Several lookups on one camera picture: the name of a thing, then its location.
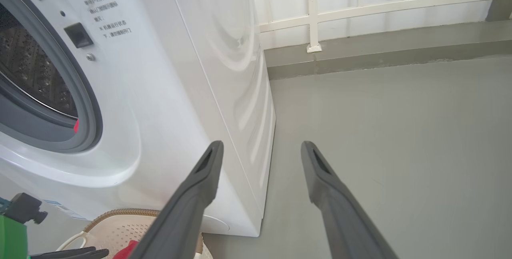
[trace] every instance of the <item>red tag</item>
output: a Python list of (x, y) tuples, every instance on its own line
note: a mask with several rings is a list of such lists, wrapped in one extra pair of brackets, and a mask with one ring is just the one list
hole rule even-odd
[(75, 127), (73, 127), (73, 130), (75, 130), (75, 134), (78, 132), (78, 119), (76, 120)]

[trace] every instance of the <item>green object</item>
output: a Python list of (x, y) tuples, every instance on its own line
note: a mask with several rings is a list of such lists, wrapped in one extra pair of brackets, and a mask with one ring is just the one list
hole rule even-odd
[(0, 259), (27, 259), (27, 226), (0, 216)]

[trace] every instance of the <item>front-loading washing machine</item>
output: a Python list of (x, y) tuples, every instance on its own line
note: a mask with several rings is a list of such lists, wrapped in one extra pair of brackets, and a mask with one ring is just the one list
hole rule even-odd
[(210, 142), (203, 232), (256, 237), (274, 104), (254, 0), (0, 0), (0, 171), (72, 217), (161, 209)]

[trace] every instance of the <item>gray baseboard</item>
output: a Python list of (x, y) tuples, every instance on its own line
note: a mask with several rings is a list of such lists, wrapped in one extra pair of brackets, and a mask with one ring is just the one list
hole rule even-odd
[(512, 55), (512, 20), (360, 35), (265, 50), (270, 80), (386, 66)]

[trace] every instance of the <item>wicker basket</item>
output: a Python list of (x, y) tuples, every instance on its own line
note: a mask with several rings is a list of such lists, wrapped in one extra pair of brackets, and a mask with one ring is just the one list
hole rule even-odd
[[(97, 250), (108, 249), (106, 259), (128, 246), (130, 240), (140, 241), (151, 226), (159, 211), (146, 209), (116, 209), (93, 220), (84, 231), (72, 236), (57, 251), (66, 250), (74, 241), (82, 239), (80, 248), (95, 246)], [(199, 234), (195, 259), (213, 259)]]

